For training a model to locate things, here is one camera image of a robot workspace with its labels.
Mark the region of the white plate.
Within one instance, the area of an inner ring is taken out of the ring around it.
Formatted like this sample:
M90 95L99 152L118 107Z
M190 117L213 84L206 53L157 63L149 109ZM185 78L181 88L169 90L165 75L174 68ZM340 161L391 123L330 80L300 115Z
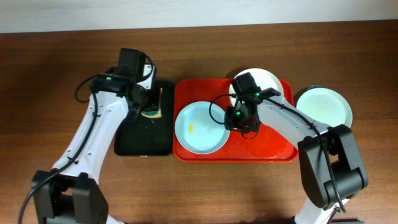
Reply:
M244 75L245 73L251 74L254 81L256 82L256 85L259 86L261 90L273 88L280 92L281 96L284 96L284 89L282 87L282 84L273 73L261 68L249 68L238 73L234 78L237 78L240 75Z

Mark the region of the pale green plate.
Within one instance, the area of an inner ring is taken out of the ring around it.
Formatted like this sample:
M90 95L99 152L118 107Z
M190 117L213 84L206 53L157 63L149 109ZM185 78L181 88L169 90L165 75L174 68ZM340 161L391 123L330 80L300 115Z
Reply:
M309 117L335 127L351 127L353 112L347 100L338 92L320 85L300 90L294 96L295 107Z

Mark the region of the green yellow sponge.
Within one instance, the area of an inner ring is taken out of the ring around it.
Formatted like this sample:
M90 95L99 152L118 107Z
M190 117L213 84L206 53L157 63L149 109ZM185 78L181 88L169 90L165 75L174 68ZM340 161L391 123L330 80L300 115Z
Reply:
M161 109L158 109L156 111L143 111L141 115L145 118L157 119L162 117L162 112Z

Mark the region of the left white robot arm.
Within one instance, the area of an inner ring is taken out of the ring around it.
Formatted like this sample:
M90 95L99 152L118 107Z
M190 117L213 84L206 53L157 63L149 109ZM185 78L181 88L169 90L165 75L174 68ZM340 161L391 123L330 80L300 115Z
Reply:
M88 108L67 150L50 171L32 179L39 223L117 223L98 186L113 136L126 118L159 108L160 88L135 78L100 74L90 77Z

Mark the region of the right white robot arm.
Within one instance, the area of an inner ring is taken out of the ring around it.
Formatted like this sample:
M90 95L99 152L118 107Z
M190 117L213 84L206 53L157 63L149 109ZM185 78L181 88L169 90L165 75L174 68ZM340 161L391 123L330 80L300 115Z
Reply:
M298 149L302 185L307 199L292 223L331 223L345 203L368 186L354 134L340 124L331 127L296 109L275 89L237 88L243 105L228 108L226 128L241 134L271 127Z

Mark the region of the light blue plate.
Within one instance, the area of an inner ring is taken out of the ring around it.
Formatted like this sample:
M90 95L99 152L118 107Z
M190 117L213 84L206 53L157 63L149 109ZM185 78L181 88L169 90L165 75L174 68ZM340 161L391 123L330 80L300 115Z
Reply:
M224 110L208 101L197 101L177 115L174 132L183 148L194 154L212 154L229 139L230 131L222 124Z

